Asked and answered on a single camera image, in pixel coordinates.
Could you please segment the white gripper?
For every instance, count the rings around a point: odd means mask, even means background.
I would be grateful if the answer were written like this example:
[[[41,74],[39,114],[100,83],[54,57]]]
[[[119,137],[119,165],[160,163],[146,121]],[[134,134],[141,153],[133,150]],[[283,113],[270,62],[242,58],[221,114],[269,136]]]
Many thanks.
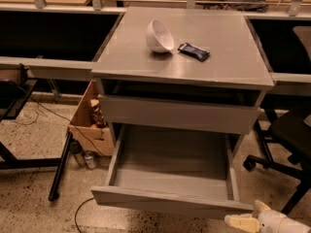
[[[254,202],[254,215],[259,215],[258,219],[250,214],[225,216],[225,223],[247,233],[279,233],[281,222],[287,217],[260,200]]]

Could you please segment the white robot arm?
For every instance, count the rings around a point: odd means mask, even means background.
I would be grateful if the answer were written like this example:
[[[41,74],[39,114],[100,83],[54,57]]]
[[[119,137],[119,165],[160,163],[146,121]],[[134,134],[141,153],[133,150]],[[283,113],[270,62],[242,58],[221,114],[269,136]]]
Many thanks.
[[[225,223],[247,233],[311,233],[311,227],[272,210],[260,200],[251,214],[227,215]]]

